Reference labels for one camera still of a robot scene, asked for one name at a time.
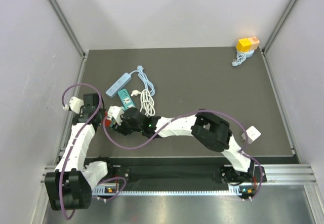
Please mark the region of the red plug adapter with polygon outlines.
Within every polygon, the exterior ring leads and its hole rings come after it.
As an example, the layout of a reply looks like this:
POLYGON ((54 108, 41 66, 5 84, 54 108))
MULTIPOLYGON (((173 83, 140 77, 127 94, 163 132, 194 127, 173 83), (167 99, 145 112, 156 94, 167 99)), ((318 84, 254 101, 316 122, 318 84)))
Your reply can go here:
POLYGON ((115 119, 111 116, 106 116, 104 120, 105 127, 112 127, 115 124, 115 119))

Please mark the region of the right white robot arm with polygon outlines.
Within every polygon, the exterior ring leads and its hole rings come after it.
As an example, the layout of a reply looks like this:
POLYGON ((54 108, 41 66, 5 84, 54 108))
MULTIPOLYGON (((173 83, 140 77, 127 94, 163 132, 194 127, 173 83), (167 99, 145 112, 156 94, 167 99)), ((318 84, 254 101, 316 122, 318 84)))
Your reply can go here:
POLYGON ((221 153, 232 165, 223 173, 228 183, 251 181, 255 175, 254 163, 236 142, 230 124, 211 110, 200 109, 193 113, 166 118, 146 116, 131 107, 121 112, 112 130, 124 136, 141 133, 150 141, 173 136, 194 137, 210 151, 221 153))

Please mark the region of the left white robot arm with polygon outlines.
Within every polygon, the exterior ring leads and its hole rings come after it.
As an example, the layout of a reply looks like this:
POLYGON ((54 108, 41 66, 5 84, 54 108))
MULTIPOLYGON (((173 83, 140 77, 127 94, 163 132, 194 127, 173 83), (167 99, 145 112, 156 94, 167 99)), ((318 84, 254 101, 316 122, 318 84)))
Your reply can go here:
POLYGON ((85 165, 89 145, 105 115, 101 97, 97 93, 85 94, 82 99, 72 97, 68 109, 75 113, 68 145, 55 170, 44 178, 55 211, 87 209, 99 181, 111 181, 115 175, 106 160, 85 165))

